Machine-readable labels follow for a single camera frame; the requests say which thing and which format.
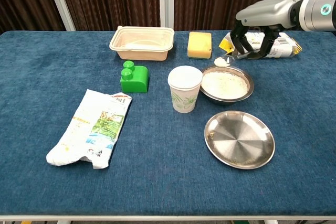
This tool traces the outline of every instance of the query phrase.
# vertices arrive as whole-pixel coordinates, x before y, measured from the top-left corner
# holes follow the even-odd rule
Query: paper cup
[[[180,113],[194,110],[203,74],[191,66],[174,68],[168,76],[173,108]]]

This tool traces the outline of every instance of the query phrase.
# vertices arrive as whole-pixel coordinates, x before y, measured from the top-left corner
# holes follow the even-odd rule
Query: green toy block
[[[144,66],[135,66],[127,60],[121,70],[121,90],[127,93],[146,93],[148,91],[149,72]]]

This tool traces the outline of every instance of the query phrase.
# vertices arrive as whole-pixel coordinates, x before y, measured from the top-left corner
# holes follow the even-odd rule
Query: white powder
[[[227,67],[230,66],[230,63],[228,62],[229,58],[227,58],[227,61],[222,58],[222,57],[218,57],[217,59],[215,59],[215,65],[218,67]]]
[[[203,76],[202,88],[209,94],[222,99],[237,99],[247,91],[245,80],[228,72],[212,72]]]

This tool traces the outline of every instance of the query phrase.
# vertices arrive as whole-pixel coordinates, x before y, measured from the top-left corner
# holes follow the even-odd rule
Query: metal bowl
[[[237,98],[237,99],[222,99],[222,98],[216,97],[216,96],[206,92],[201,85],[200,90],[214,103],[232,104],[234,102],[239,102],[239,101],[242,101],[242,100],[248,98],[253,93],[254,83],[252,81],[251,76],[249,76],[246,72],[242,71],[239,68],[210,66],[210,67],[207,67],[207,68],[203,69],[202,72],[203,72],[203,76],[206,75],[207,73],[211,73],[211,72],[228,72],[228,73],[235,74],[235,75],[243,78],[245,80],[246,84],[247,84],[247,88],[248,88],[247,93],[244,96],[242,96],[240,98]]]
[[[239,169],[261,167],[275,151],[269,128],[255,116],[241,111],[214,115],[205,125],[204,138],[216,158]]]

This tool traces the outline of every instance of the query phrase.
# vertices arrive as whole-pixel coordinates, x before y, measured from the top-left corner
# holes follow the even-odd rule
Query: yellow sponge
[[[210,59],[211,34],[191,31],[188,41],[188,57],[197,59]]]

